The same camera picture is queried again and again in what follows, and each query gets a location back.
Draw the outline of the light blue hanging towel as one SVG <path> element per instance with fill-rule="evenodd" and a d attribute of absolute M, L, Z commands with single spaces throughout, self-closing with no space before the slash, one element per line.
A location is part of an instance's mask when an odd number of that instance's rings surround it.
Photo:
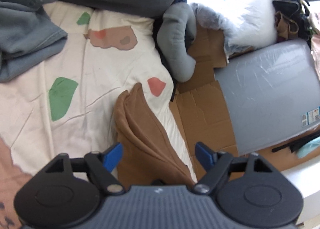
<path fill-rule="evenodd" d="M 302 146 L 299 150 L 297 150 L 297 157 L 299 159 L 302 159 L 303 157 L 306 157 L 308 154 L 319 148 L 320 146 L 320 137 L 317 137 L 304 146 Z"/>

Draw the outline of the grey neck pillow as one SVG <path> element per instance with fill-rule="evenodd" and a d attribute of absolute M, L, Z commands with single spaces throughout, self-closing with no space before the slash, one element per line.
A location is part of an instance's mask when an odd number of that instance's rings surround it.
<path fill-rule="evenodd" d="M 187 52 L 196 38 L 196 18 L 187 3 L 175 3 L 163 14 L 157 33 L 157 44 L 163 53 L 174 79 L 184 83 L 191 79 L 196 61 Z"/>

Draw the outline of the grey appliance cabinet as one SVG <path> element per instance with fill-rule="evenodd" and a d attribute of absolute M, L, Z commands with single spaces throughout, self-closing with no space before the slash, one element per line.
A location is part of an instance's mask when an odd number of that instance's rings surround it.
<path fill-rule="evenodd" d="M 247 53 L 217 68 L 240 155 L 319 126 L 319 79 L 301 39 Z"/>

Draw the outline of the cream bear print bedsheet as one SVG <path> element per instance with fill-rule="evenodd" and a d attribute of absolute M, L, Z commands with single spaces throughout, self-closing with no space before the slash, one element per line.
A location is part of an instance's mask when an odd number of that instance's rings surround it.
<path fill-rule="evenodd" d="M 57 154 L 83 157 L 114 144 L 114 104 L 136 83 L 192 168 L 169 107 L 174 83 L 156 50 L 154 21 L 64 2 L 44 9 L 68 38 L 60 53 L 1 84 L 1 228 L 20 227 L 16 192 Z"/>

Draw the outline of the grey denim garment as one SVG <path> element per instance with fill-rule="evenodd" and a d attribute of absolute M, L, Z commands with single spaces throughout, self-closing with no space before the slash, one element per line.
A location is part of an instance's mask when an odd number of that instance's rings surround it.
<path fill-rule="evenodd" d="M 68 34 L 44 5 L 57 0 L 1 0 L 1 82 L 8 82 L 60 53 Z"/>

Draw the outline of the brown printed t-shirt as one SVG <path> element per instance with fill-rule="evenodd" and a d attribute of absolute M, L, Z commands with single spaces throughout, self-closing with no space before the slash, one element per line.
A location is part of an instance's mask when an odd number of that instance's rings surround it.
<path fill-rule="evenodd" d="M 119 95 L 114 120 L 117 141 L 123 146 L 118 179 L 125 188 L 149 185 L 156 180 L 167 185 L 195 184 L 163 125 L 149 108 L 140 83 Z"/>

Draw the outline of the brown cardboard sheet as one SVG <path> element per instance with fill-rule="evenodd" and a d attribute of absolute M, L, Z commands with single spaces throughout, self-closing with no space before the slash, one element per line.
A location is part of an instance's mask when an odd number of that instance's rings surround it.
<path fill-rule="evenodd" d="M 170 105 L 197 179 L 205 173 L 195 157 L 197 142 L 201 141 L 215 151 L 238 155 L 227 104 L 214 77 L 217 70 L 228 65 L 223 44 L 223 31 L 197 26 L 195 41 L 188 50 L 196 61 L 194 74 L 189 81 L 178 83 Z"/>

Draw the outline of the dark clothes pile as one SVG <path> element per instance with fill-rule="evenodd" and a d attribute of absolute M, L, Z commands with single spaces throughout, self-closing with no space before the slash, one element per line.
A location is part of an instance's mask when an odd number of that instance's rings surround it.
<path fill-rule="evenodd" d="M 310 43 L 313 30 L 307 0 L 273 0 L 277 42 L 300 38 Z"/>

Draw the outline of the white pillow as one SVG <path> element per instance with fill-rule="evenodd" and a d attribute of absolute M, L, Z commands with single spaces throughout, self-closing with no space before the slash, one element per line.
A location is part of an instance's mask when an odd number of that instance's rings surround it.
<path fill-rule="evenodd" d="M 221 30 L 227 57 L 276 43 L 273 0 L 188 0 L 200 26 Z"/>

